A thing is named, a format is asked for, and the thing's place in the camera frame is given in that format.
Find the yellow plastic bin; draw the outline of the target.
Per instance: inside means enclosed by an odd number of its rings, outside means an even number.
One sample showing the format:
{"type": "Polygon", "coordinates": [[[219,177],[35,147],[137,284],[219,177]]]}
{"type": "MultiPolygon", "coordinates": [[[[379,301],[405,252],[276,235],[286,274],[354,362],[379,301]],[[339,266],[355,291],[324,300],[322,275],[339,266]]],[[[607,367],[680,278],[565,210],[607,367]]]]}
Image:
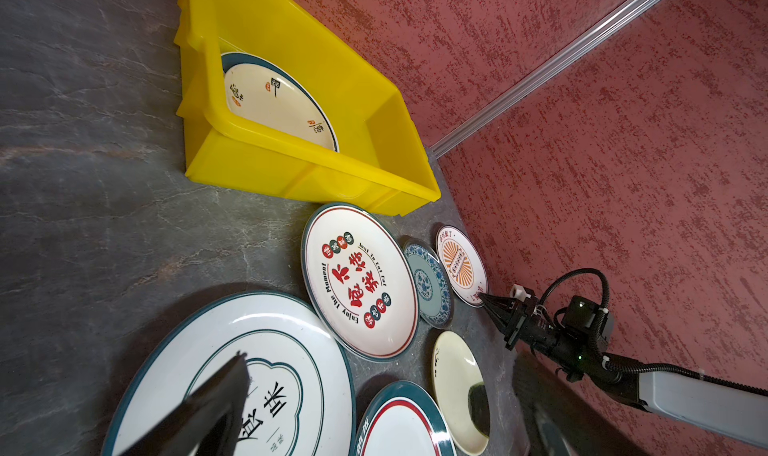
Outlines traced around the yellow plastic bin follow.
{"type": "Polygon", "coordinates": [[[178,0],[186,177],[196,183],[404,216],[441,192],[394,84],[292,0],[178,0]],[[224,58],[261,58],[305,89],[328,147],[236,114],[224,58]]]}

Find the white plate red characters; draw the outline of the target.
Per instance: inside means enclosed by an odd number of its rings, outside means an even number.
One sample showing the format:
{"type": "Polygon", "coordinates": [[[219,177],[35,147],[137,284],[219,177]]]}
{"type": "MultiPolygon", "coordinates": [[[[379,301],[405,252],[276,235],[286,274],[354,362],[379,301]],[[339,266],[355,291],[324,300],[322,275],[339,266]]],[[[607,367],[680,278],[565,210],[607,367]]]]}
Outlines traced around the white plate red characters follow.
{"type": "Polygon", "coordinates": [[[324,205],[306,223],[300,253],[312,306],[342,346],[369,361],[406,352],[419,300],[402,250],[376,217],[346,203],[324,205]]]}

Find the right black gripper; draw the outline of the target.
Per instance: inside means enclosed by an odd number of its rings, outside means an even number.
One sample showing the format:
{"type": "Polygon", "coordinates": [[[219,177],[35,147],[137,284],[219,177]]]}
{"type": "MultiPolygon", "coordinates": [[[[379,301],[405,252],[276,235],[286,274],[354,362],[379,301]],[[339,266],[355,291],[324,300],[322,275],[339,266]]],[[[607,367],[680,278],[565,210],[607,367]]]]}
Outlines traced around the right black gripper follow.
{"type": "Polygon", "coordinates": [[[582,297],[573,298],[558,325],[536,311],[537,299],[528,297],[527,292],[478,296],[509,347],[519,341],[526,343],[556,363],[569,381],[579,381],[585,375],[597,381],[615,379],[615,373],[603,362],[614,318],[600,310],[598,304],[582,297]]]}

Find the large white plate green rim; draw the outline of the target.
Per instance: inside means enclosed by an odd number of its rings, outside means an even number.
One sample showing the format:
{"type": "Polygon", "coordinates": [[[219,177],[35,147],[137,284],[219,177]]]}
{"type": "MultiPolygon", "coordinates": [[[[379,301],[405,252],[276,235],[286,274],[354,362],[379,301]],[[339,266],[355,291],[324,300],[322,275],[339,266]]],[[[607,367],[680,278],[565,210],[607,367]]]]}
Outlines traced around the large white plate green rim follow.
{"type": "Polygon", "coordinates": [[[447,423],[433,398],[416,383],[400,380],[371,401],[350,450],[352,455],[457,454],[447,423]]]}

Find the right aluminium corner post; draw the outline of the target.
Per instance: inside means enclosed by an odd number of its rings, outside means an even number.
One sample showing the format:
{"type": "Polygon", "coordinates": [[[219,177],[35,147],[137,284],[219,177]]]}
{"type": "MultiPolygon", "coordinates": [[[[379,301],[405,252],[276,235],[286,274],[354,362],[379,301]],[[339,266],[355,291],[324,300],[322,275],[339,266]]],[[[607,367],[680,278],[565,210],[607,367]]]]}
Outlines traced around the right aluminium corner post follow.
{"type": "Polygon", "coordinates": [[[439,159],[448,154],[661,1],[663,0],[626,0],[509,90],[432,145],[430,147],[432,156],[439,159]]]}

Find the white plate quatrefoil outline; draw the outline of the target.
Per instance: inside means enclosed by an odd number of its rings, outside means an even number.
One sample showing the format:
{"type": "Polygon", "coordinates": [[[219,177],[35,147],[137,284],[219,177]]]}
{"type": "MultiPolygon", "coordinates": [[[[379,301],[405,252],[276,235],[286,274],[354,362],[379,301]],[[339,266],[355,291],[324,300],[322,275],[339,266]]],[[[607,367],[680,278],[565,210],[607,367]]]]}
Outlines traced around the white plate quatrefoil outline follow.
{"type": "Polygon", "coordinates": [[[344,351],[306,303],[266,291],[215,301],[166,336],[123,396],[103,454],[122,454],[237,355],[248,386],[236,454],[352,454],[355,396],[344,351]]]}

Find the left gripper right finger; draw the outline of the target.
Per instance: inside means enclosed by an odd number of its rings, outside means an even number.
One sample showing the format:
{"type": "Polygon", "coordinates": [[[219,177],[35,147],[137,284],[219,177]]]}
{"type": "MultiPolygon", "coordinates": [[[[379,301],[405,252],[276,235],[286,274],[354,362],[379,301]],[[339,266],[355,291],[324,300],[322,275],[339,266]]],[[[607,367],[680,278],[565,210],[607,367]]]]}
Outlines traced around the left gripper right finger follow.
{"type": "Polygon", "coordinates": [[[646,453],[531,354],[517,355],[512,386],[532,455],[646,453]]]}

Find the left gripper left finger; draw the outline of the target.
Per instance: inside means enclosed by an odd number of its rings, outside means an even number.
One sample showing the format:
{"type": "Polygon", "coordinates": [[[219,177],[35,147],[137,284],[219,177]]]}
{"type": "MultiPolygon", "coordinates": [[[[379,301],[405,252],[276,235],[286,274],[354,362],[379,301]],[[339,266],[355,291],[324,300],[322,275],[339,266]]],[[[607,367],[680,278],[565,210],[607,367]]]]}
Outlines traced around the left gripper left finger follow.
{"type": "Polygon", "coordinates": [[[124,453],[232,455],[249,385],[246,355],[239,353],[124,453]]]}

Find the cream plate dark brush mark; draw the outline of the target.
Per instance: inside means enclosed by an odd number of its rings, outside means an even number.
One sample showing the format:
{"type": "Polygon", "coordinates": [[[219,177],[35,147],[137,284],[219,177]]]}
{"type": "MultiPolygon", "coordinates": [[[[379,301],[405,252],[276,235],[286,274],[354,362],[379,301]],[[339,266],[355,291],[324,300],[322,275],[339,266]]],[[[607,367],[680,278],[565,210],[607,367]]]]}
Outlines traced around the cream plate dark brush mark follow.
{"type": "Polygon", "coordinates": [[[444,331],[432,354],[432,386],[454,444],[467,455],[482,455],[490,441],[491,413],[479,365],[465,341],[444,331]]]}

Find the small teal patterned plate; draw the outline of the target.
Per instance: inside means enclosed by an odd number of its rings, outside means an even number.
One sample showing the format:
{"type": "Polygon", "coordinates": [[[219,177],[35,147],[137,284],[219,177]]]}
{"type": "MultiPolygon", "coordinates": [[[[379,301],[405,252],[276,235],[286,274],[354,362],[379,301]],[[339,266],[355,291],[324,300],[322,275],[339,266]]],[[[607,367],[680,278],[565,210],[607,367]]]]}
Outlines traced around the small teal patterned plate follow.
{"type": "Polygon", "coordinates": [[[415,284],[420,317],[433,328],[447,329],[455,305],[447,274],[437,254],[424,241],[415,238],[404,240],[402,252],[415,284]]]}

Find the white plate orange sunburst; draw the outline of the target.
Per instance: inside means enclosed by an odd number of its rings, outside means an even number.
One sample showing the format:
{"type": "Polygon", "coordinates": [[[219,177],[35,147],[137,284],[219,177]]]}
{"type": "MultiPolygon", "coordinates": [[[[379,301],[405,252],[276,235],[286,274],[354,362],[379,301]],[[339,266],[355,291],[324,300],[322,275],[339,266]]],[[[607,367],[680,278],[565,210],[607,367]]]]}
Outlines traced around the white plate orange sunburst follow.
{"type": "Polygon", "coordinates": [[[435,236],[436,253],[456,295],[473,308],[484,306],[481,293],[489,289],[488,276],[480,255],[458,228],[443,225],[435,236]]]}

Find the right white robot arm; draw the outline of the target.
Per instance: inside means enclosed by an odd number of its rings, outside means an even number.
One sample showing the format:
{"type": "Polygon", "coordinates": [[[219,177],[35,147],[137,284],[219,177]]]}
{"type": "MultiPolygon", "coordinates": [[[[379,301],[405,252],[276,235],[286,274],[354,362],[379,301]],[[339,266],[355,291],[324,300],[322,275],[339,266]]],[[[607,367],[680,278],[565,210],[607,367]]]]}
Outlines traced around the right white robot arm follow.
{"type": "Polygon", "coordinates": [[[480,298],[507,348],[525,343],[554,362],[567,381],[588,378],[620,404],[766,447],[765,390],[609,353],[613,317],[605,303],[574,297],[556,320],[547,317],[539,299],[527,290],[513,297],[480,298]]]}

